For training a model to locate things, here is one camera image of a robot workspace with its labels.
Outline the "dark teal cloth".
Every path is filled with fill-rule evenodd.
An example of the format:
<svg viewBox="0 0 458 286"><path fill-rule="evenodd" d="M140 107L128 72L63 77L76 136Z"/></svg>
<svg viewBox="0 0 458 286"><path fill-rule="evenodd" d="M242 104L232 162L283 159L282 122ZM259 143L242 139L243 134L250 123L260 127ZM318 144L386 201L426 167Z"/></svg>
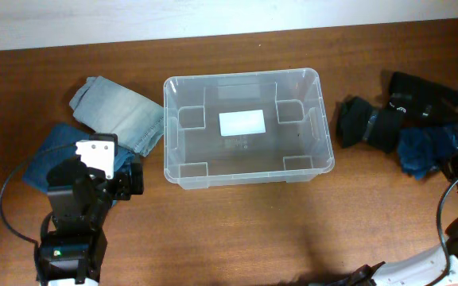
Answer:
<svg viewBox="0 0 458 286"><path fill-rule="evenodd" d="M398 157L404 173L421 180L458 151L458 124L402 129Z"/></svg>

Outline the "black taped cloth bundle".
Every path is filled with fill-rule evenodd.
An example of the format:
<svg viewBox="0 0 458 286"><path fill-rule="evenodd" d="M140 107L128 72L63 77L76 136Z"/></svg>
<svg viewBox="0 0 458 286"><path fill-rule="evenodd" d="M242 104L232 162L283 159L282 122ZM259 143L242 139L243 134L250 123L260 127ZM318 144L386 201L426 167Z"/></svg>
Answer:
<svg viewBox="0 0 458 286"><path fill-rule="evenodd" d="M340 104L336 135L344 149L365 142L391 153L398 143L403 120L402 112L374 107L355 96Z"/></svg>

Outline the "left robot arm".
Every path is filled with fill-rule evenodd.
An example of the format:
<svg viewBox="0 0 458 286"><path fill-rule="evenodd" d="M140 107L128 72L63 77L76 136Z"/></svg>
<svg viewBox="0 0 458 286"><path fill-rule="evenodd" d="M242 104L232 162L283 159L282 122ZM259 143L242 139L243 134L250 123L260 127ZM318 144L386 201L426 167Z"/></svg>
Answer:
<svg viewBox="0 0 458 286"><path fill-rule="evenodd" d="M112 178L88 167L79 156L47 174L52 207L41 225L34 258L43 285L97 285L107 250L103 224L117 200L144 192L142 164L126 162Z"/></svg>

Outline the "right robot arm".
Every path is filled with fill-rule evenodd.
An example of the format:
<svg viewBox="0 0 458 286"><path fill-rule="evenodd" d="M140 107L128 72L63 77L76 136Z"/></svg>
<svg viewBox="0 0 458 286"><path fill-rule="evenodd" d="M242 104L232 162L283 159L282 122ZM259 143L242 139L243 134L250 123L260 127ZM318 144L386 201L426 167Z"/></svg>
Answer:
<svg viewBox="0 0 458 286"><path fill-rule="evenodd" d="M364 265L333 285L453 285L458 284L458 218L446 229L441 217L448 195L458 188L458 151L442 166L450 184L442 193L437 205L436 228L439 245L408 259Z"/></svg>

